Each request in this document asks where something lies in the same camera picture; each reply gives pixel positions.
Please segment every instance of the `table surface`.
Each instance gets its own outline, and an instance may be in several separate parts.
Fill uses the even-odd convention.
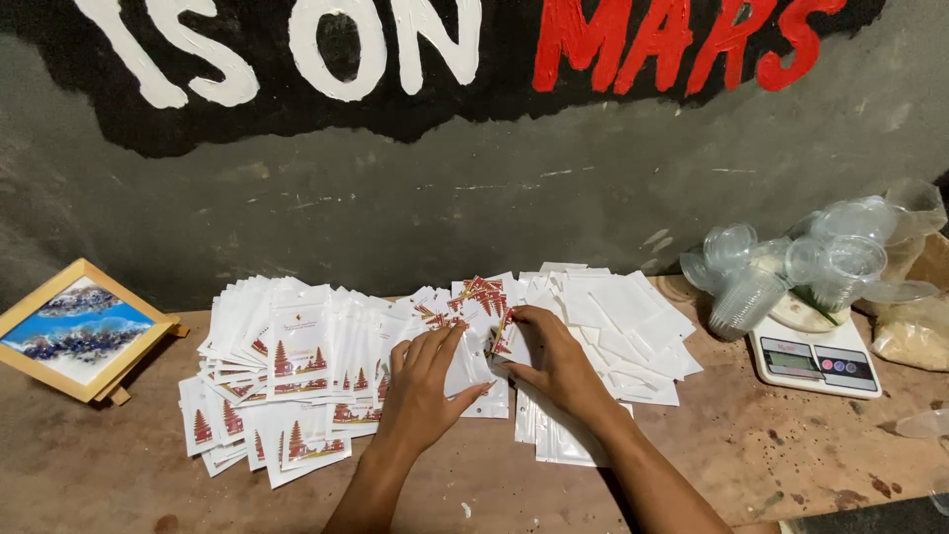
[[[682,277],[652,278],[701,324],[709,304]],[[177,381],[194,375],[209,312],[182,314],[188,337],[167,338],[133,370],[125,406],[74,401],[0,369],[0,517],[7,532],[316,532],[332,513],[353,458],[270,490],[246,462],[211,479],[185,456]],[[869,327],[854,320],[864,338]],[[938,440],[888,433],[886,423],[947,396],[944,374],[874,357],[884,397],[855,401],[768,386],[746,340],[699,328],[686,341],[705,372],[679,384],[681,407],[635,405],[643,432],[728,524],[827,513],[927,492],[947,463]],[[513,419],[463,419],[426,451],[393,523],[404,532],[623,532],[629,517],[610,471],[535,462],[514,443]],[[471,518],[465,517],[465,504]]]

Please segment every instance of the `picture frame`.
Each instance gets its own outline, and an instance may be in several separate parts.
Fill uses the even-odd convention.
[[[119,382],[167,333],[187,333],[178,321],[81,258],[0,315],[0,362],[82,402],[122,404]]]

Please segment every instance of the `white painted letter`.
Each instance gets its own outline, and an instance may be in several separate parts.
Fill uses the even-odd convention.
[[[182,107],[188,104],[188,95],[181,87],[165,78],[152,58],[141,49],[139,42],[129,33],[119,17],[119,0],[75,0],[83,15],[89,17],[105,33],[112,48],[119,54],[125,66],[139,79],[139,92],[148,104],[159,109]]]
[[[184,11],[206,17],[217,15],[214,0],[145,0],[148,15],[158,31],[176,47],[214,65],[224,73],[223,82],[194,77],[188,83],[192,91],[218,104],[232,107],[249,102],[257,95],[257,77],[253,68],[230,48],[195,33],[178,22]]]
[[[323,15],[343,14],[356,23],[360,59],[356,78],[338,80],[329,69],[316,44],[316,26]],[[300,74],[330,98],[352,102],[376,88],[385,72],[385,39],[382,21],[372,0],[297,0],[290,13],[290,52]]]
[[[481,35],[480,0],[455,0],[458,5],[458,43],[448,37],[429,0],[392,0],[399,36],[402,90],[414,95],[421,89],[421,59],[417,33],[429,40],[445,58],[455,79],[464,86],[475,79],[478,39]]]

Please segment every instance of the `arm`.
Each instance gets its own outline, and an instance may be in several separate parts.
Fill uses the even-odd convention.
[[[392,350],[391,387],[379,430],[336,506],[324,534],[389,531],[399,493],[412,465],[491,384],[445,398],[445,374],[467,326],[426,332]]]
[[[643,532],[732,533],[610,396],[583,348],[556,315],[533,306],[519,306],[514,309],[514,318],[530,324],[539,334],[541,370],[516,363],[501,367],[534,386],[600,441]]]

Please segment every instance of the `blue resin painting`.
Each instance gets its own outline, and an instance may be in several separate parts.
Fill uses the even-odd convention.
[[[155,321],[82,277],[0,342],[88,385]]]

